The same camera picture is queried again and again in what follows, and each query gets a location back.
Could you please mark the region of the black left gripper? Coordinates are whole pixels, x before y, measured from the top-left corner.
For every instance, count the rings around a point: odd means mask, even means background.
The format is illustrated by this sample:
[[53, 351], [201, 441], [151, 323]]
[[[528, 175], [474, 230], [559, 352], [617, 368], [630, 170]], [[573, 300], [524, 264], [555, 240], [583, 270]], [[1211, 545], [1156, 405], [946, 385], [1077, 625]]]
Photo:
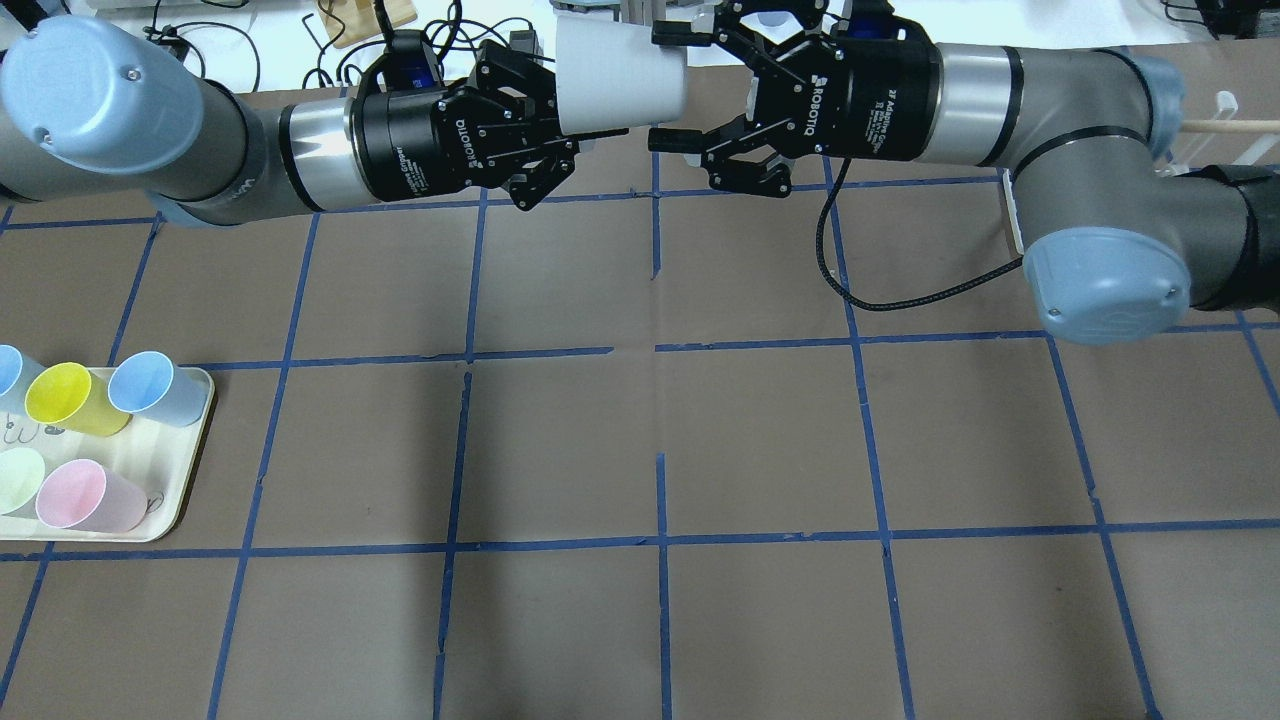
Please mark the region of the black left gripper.
[[420, 87], [426, 69], [424, 46], [396, 41], [357, 87], [355, 151], [376, 200], [481, 187], [530, 209], [575, 172], [581, 141], [561, 128], [553, 70], [494, 41], [462, 79]]

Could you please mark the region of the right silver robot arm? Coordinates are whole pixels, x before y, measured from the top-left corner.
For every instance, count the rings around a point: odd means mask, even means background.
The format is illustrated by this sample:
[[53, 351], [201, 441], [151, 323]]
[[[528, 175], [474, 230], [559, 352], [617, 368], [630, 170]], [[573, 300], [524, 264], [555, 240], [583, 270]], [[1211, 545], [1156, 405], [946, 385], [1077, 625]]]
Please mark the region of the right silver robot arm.
[[753, 76], [748, 109], [710, 129], [658, 128], [655, 152], [698, 160], [713, 190], [786, 197], [791, 161], [819, 155], [1005, 169], [1021, 256], [951, 288], [888, 304], [829, 269], [827, 199], [815, 261], [847, 305], [918, 307], [1023, 270], [1057, 340], [1111, 345], [1188, 311], [1277, 310], [1277, 173], [1208, 165], [1161, 176], [1183, 123], [1170, 63], [1111, 49], [936, 44], [887, 1], [719, 1], [658, 20], [658, 47], [719, 47]]

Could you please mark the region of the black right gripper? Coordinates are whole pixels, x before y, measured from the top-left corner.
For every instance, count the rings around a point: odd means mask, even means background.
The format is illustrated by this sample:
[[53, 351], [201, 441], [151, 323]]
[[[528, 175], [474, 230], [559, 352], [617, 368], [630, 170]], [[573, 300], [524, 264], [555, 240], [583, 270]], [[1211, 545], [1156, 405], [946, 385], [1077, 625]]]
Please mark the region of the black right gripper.
[[655, 22], [652, 42], [714, 45], [751, 72], [742, 115], [648, 133], [652, 152], [707, 155], [714, 190], [786, 195], [800, 158], [909, 161], [925, 147], [940, 50], [887, 1], [722, 1], [708, 27]]

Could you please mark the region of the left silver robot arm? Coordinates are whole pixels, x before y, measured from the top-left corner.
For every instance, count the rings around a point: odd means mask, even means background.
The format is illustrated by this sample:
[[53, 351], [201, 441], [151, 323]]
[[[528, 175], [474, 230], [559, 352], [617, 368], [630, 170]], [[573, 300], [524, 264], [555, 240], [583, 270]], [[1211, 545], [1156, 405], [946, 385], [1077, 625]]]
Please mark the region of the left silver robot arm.
[[108, 22], [47, 18], [3, 55], [3, 200], [137, 190], [227, 227], [470, 188], [530, 209], [571, 176], [550, 69], [486, 41], [468, 77], [419, 87], [408, 59], [398, 40], [348, 97], [256, 109]]

